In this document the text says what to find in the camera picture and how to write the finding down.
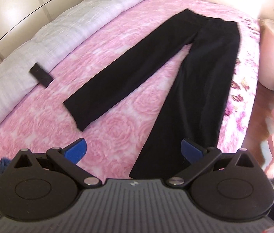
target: black pants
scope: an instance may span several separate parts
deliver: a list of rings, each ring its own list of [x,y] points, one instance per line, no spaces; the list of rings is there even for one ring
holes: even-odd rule
[[[190,43],[190,53],[130,173],[132,178],[166,179],[187,167],[180,151],[183,138],[204,147],[217,145],[239,46],[237,23],[184,10],[64,102],[83,131]]]

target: ribbed surface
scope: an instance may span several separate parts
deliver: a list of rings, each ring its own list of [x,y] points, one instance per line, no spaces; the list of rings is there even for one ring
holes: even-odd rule
[[[228,223],[211,218],[185,191],[166,188],[160,180],[108,180],[100,189],[84,191],[56,218],[36,223],[2,218],[0,233],[261,233],[272,225],[268,219]]]

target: floral blanket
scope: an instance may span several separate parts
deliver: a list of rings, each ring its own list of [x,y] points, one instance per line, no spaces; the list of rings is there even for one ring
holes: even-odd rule
[[[255,98],[260,38],[257,21],[235,9],[206,1],[145,0],[84,41],[52,70],[55,79],[46,89],[36,86],[13,109],[0,125],[0,158],[13,158],[21,148],[35,153],[53,146],[63,148],[83,137],[87,141],[87,154],[78,163],[80,167],[101,180],[128,178],[190,46],[183,47],[84,132],[76,128],[62,103],[126,50],[185,8],[238,23],[241,43],[218,143],[223,152],[235,152],[243,142]]]

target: blue gripper pad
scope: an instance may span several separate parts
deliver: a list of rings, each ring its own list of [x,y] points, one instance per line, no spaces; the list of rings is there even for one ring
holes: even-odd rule
[[[61,153],[66,159],[76,164],[81,160],[81,158],[84,157],[84,155],[86,154],[86,149],[86,141],[83,138],[79,138],[78,140],[74,141],[73,143],[62,149]]]
[[[181,153],[191,164],[199,161],[206,153],[207,150],[194,142],[189,142],[186,139],[181,141]]]

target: white quilt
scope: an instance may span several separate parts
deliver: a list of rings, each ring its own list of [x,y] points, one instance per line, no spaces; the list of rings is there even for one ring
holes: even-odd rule
[[[0,65],[0,123],[36,85],[38,62],[51,71],[71,51],[123,11],[143,0],[84,0],[40,29]]]

